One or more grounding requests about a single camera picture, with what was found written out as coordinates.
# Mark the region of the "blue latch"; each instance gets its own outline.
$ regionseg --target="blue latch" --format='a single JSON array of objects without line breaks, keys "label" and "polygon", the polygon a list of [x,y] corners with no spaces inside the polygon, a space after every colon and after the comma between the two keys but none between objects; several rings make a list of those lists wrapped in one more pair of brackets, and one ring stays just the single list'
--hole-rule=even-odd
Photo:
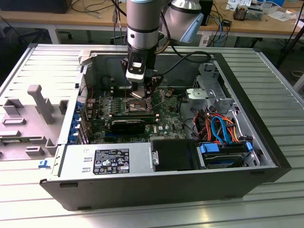
[{"label": "blue latch", "polygon": [[205,148],[204,144],[202,144],[199,148],[200,148],[201,153],[206,153],[206,148]]},{"label": "blue latch", "polygon": [[67,139],[75,142],[76,137],[74,135],[69,135]]},{"label": "blue latch", "polygon": [[77,129],[76,128],[71,128],[70,129],[70,134],[74,134],[74,133],[76,133],[77,132]]},{"label": "blue latch", "polygon": [[219,152],[219,146],[215,143],[206,143],[204,144],[207,152]]},{"label": "blue latch", "polygon": [[82,103],[79,101],[76,101],[76,106],[77,106],[77,108],[82,108]]},{"label": "blue latch", "polygon": [[202,144],[200,147],[200,152],[201,153],[215,153],[215,152],[219,152],[219,146],[215,143],[204,143]]},{"label": "blue latch", "polygon": [[38,168],[51,168],[51,166],[49,165],[49,161],[48,160],[41,160]]},{"label": "blue latch", "polygon": [[249,150],[249,152],[253,151],[253,147],[252,147],[251,143],[247,142],[246,146],[247,146],[247,149]]},{"label": "blue latch", "polygon": [[72,121],[72,127],[76,127],[78,125],[78,122],[77,121]]},{"label": "blue latch", "polygon": [[79,118],[80,118],[79,114],[74,114],[73,115],[73,120],[79,120]]}]

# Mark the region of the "black cable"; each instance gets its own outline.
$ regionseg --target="black cable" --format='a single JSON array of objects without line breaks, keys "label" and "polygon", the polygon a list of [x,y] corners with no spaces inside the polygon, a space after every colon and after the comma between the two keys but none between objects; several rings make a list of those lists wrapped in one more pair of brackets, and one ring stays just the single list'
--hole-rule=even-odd
[{"label": "black cable", "polygon": [[77,10],[77,9],[74,8],[74,5],[75,5],[77,2],[79,2],[79,1],[82,1],[82,0],[77,0],[77,1],[75,1],[75,2],[71,5],[71,8],[72,8],[72,10],[74,10],[74,11],[76,11],[76,12],[80,12],[80,13],[96,12],[96,11],[104,10],[104,9],[106,9],[106,8],[115,6],[115,5],[110,5],[110,6],[103,7],[103,8],[101,8],[101,9],[95,9],[95,10],[89,10],[89,11],[82,11],[82,10]]},{"label": "black cable", "polygon": [[193,51],[191,53],[186,54],[183,56],[179,61],[177,61],[173,66],[171,66],[168,70],[164,71],[161,73],[161,75],[165,75],[168,72],[172,71],[179,63],[181,63],[183,60],[185,60],[187,57],[192,56],[192,55],[206,55],[207,58],[200,63],[208,62],[211,59],[211,55],[205,51]]},{"label": "black cable", "polygon": [[119,7],[119,5],[117,5],[117,3],[114,0],[111,0],[113,5],[115,5],[115,7],[125,16],[127,17],[127,14],[125,12],[122,11],[122,9]]},{"label": "black cable", "polygon": [[182,98],[181,98],[181,100],[180,100],[180,106],[179,106],[179,116],[180,116],[180,120],[182,121],[182,123],[184,124],[185,127],[187,127],[191,132],[193,132],[193,134],[194,134],[196,137],[199,137],[198,134],[196,134],[196,132],[195,132],[194,130],[191,129],[191,127],[189,127],[188,125],[185,124],[185,122],[186,122],[188,119],[185,120],[185,121],[182,119],[182,117],[181,117],[181,103],[182,103]]},{"label": "black cable", "polygon": [[[221,23],[221,21],[223,21],[223,16],[219,13],[217,6],[216,6],[215,4],[213,4],[213,5],[214,5],[216,11],[211,10],[211,16],[210,16],[210,17],[218,18],[218,20],[219,20],[220,23]],[[208,47],[209,47],[211,44],[212,44],[213,47],[214,47],[214,44],[217,43],[217,42],[219,41],[219,38],[215,41],[215,37],[217,36],[217,34],[218,34],[219,30],[220,30],[220,25],[217,24],[217,21],[216,21],[216,20],[215,20],[215,24],[218,26],[218,30],[217,30],[217,32],[215,33],[213,39],[211,39],[210,43],[207,45]]]},{"label": "black cable", "polygon": [[285,50],[286,50],[286,48],[287,48],[287,46],[288,46],[288,44],[289,44],[289,41],[291,40],[292,36],[293,36],[293,35],[294,35],[294,33],[295,33],[295,29],[296,29],[296,27],[298,26],[298,23],[299,23],[300,17],[301,17],[301,15],[302,15],[302,10],[303,10],[303,7],[304,7],[304,2],[303,2],[303,4],[302,4],[301,10],[300,10],[299,18],[298,18],[298,20],[297,20],[297,22],[296,22],[296,24],[295,24],[295,26],[294,26],[294,30],[293,30],[292,34],[290,35],[290,37],[289,37],[289,39],[288,39],[288,41],[287,41],[286,45],[284,46],[284,48],[283,48],[283,52],[285,52]]},{"label": "black cable", "polygon": [[221,39],[223,39],[225,36],[227,36],[226,39],[222,40],[221,42],[218,42],[219,41],[219,38],[218,38],[217,40],[214,41],[214,43],[221,44],[221,43],[224,43],[224,42],[227,41],[227,39],[228,39],[228,33],[230,31],[230,27],[226,26],[226,28],[227,28],[227,32],[221,37]]},{"label": "black cable", "polygon": [[203,52],[203,54],[206,55],[206,56],[208,57],[208,59],[204,59],[203,61],[194,61],[194,60],[190,60],[190,59],[187,59],[187,56],[181,55],[181,54],[175,49],[175,47],[174,47],[174,45],[173,45],[173,41],[172,41],[172,39],[171,39],[171,35],[170,35],[169,28],[168,28],[168,24],[167,24],[166,19],[165,19],[165,16],[164,16],[164,14],[163,14],[162,12],[161,12],[161,20],[162,20],[162,22],[163,22],[163,24],[164,24],[164,26],[165,26],[165,29],[166,29],[166,32],[167,32],[167,36],[168,36],[168,40],[170,41],[170,45],[171,45],[173,51],[174,51],[179,57],[182,58],[182,59],[180,59],[180,61],[182,61],[182,60],[185,59],[186,61],[192,62],[192,63],[205,63],[205,62],[207,62],[207,61],[209,61],[209,60],[211,59],[211,55],[210,55],[209,53],[207,53],[207,52],[204,52],[204,51],[201,51],[201,52]]},{"label": "black cable", "polygon": [[168,88],[168,89],[170,89],[170,86],[171,86],[171,84],[172,84],[173,82],[182,82],[182,83],[184,84],[184,86],[188,87],[188,86],[186,85],[186,82],[185,82],[184,80],[181,80],[181,79],[174,79],[174,80],[172,80],[172,81],[170,81],[170,82],[168,83],[168,85],[167,85],[167,88]]},{"label": "black cable", "polygon": [[10,26],[10,28],[12,29],[12,30],[14,30],[17,34],[18,34],[18,36],[20,36],[20,38],[21,39],[23,39],[26,43],[27,43],[27,45],[29,45],[29,43],[28,43],[28,41],[26,40],[26,39],[24,39],[23,38],[23,36],[22,35],[20,35],[18,32],[17,32],[17,30],[15,30],[1,15],[0,15],[0,18],[5,22],[5,23],[7,23],[7,25],[8,26]]},{"label": "black cable", "polygon": [[284,43],[283,41],[281,41],[279,39],[275,39],[275,41],[282,47],[284,47],[284,45],[286,45],[286,43]]},{"label": "black cable", "polygon": [[116,28],[116,23],[114,23],[114,27],[113,27],[114,45],[116,46],[115,28]]},{"label": "black cable", "polygon": [[122,42],[122,45],[124,45],[123,42],[123,31],[122,31],[122,24],[121,24],[121,20],[120,20],[120,12],[118,11],[118,20],[119,20],[119,29],[120,29],[120,40]]},{"label": "black cable", "polygon": [[85,6],[85,10],[88,10],[87,8],[88,7],[91,7],[91,6],[98,6],[98,5],[102,5],[102,4],[104,4],[106,2],[106,0],[104,0],[103,2],[101,2],[101,3],[96,3],[96,4],[91,4],[91,5],[88,5],[88,6]]}]

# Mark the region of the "wooden desk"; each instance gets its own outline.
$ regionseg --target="wooden desk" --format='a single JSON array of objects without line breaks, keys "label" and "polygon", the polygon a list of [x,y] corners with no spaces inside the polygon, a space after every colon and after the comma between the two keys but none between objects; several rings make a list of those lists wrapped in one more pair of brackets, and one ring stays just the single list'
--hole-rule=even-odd
[{"label": "wooden desk", "polygon": [[[86,5],[100,3],[101,0],[85,0]],[[278,21],[267,15],[263,16],[262,21],[245,20],[237,21],[233,20],[233,11],[224,11],[226,5],[223,4],[227,0],[215,0],[217,8],[224,16],[225,19],[232,21],[232,26],[229,32],[229,36],[238,37],[258,37],[258,38],[289,38],[294,28],[294,20],[288,20],[285,22]],[[286,2],[284,7],[301,7],[302,1],[296,3]],[[99,6],[90,7],[91,10],[103,8],[111,5],[112,2],[107,0],[104,4]],[[126,4],[120,4],[120,7],[126,11]],[[74,5],[74,8],[78,10],[84,10],[82,2],[78,2]],[[69,9],[66,14],[53,14],[53,13],[35,13],[35,12],[7,12],[0,11],[0,15],[5,18],[14,27],[24,28],[43,28],[47,29],[50,33],[52,43],[58,44],[60,40],[58,38],[57,29],[76,29],[76,30],[113,30],[113,15],[114,7],[109,7],[101,10],[100,15],[102,18],[97,18],[92,15],[88,15],[83,12],[76,12]],[[126,18],[122,17],[123,30],[126,30]],[[0,20],[0,27],[5,27],[6,23]],[[215,34],[218,30],[218,26],[214,22],[214,19],[210,19],[207,26],[201,26],[198,34],[202,35],[200,46],[204,46],[208,41],[209,36]]]}]

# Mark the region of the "floor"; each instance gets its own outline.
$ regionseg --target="floor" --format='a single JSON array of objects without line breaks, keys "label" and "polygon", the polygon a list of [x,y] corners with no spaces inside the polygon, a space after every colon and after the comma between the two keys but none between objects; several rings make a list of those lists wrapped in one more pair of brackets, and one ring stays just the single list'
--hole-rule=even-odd
[{"label": "floor", "polygon": [[[19,34],[25,34],[34,31],[29,28],[16,28]],[[86,31],[71,30],[73,39],[69,40],[67,34],[60,34],[62,44],[110,44],[110,38],[113,36],[113,32],[109,31],[91,31],[93,42],[89,43],[86,36]],[[17,63],[20,56],[23,54],[27,47],[25,41],[20,44],[18,42],[18,34],[12,29],[8,29],[6,32],[6,38],[0,38],[0,84],[5,80],[12,68]],[[30,43],[34,37],[28,37],[25,40]],[[233,47],[235,43],[234,37],[229,37],[226,42],[226,47]],[[239,38],[236,47],[247,48],[250,45],[252,39]],[[197,46],[200,41],[200,37],[197,36],[191,46]],[[48,39],[40,39],[39,43],[50,43]],[[283,47],[284,40],[275,40],[265,38],[262,41],[258,41],[255,48],[261,50],[271,62],[276,63],[280,54],[280,49]],[[285,78],[293,85],[297,78],[293,78],[292,71],[304,71],[304,51],[300,50],[300,47],[304,47],[302,44],[297,44],[292,53],[288,55],[284,63],[280,67],[280,72]]]}]

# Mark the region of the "green circuit board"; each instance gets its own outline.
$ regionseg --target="green circuit board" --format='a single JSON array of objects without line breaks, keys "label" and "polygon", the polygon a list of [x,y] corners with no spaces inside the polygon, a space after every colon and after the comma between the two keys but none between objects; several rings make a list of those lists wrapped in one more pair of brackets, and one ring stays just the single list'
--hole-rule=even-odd
[{"label": "green circuit board", "polygon": [[[132,112],[128,104],[135,98],[111,97],[109,92],[101,92],[94,98],[92,115],[89,118],[92,134],[90,144],[103,143],[146,143],[151,138],[184,139],[185,131],[177,112],[177,95],[165,96],[166,90],[155,93],[149,101],[150,110],[143,112],[134,108]],[[115,135],[111,132],[110,123],[114,116],[122,120],[144,120],[154,124],[146,124],[145,131],[136,135]]]}]

